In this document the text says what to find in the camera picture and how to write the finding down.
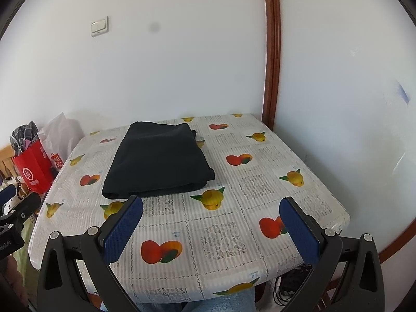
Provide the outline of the person's left hand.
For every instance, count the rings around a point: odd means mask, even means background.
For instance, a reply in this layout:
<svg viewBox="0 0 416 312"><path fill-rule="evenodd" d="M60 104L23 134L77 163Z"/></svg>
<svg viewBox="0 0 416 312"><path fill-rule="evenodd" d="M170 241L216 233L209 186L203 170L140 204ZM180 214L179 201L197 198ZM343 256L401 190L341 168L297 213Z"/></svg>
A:
<svg viewBox="0 0 416 312"><path fill-rule="evenodd" d="M11 288L20 299L21 303L28 307L28 291L23 285L23 276L18 271L17 261L12 255L7 256L5 259L6 267L4 270L4 277L7 282L11 285Z"/></svg>

